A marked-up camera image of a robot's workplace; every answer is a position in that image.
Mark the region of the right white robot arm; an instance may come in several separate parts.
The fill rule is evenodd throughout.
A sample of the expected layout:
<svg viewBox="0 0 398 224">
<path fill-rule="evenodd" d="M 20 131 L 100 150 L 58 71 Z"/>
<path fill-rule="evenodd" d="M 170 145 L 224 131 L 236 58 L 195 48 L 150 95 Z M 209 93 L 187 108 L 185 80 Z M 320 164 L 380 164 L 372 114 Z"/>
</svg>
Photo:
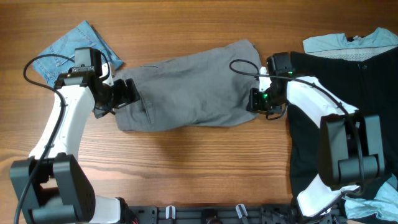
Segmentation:
<svg viewBox="0 0 398 224">
<path fill-rule="evenodd" d="M 345 195 L 360 195 L 384 173 L 381 125 L 376 114 L 363 114 L 327 90 L 316 77 L 294 72 L 257 74 L 259 87 L 249 95 L 251 110 L 282 114 L 295 105 L 318 129 L 317 175 L 295 198 L 291 217 L 315 222 L 330 214 Z"/>
</svg>

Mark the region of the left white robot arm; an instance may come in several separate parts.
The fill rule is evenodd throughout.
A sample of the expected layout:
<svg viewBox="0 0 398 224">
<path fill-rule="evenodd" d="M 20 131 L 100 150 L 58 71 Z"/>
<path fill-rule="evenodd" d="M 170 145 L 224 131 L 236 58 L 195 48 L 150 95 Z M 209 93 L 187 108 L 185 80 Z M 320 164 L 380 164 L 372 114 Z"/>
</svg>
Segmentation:
<svg viewBox="0 0 398 224">
<path fill-rule="evenodd" d="M 43 135 L 28 158 L 12 163 L 18 198 L 14 221 L 27 223 L 139 223 L 123 198 L 95 194 L 78 163 L 86 120 L 102 117 L 134 96 L 133 83 L 113 82 L 110 73 L 62 74 Z"/>
</svg>

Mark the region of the grey shorts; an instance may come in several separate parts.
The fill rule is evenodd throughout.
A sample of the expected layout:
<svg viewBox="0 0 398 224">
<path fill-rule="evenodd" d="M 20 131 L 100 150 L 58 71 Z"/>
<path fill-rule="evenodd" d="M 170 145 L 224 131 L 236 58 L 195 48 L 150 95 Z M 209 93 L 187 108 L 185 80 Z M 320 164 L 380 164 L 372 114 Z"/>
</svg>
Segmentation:
<svg viewBox="0 0 398 224">
<path fill-rule="evenodd" d="M 116 111 L 121 131 L 156 132 L 181 126 L 236 126 L 256 118 L 246 107 L 261 59 L 240 40 L 226 47 L 117 72 L 132 79 L 140 99 Z"/>
</svg>

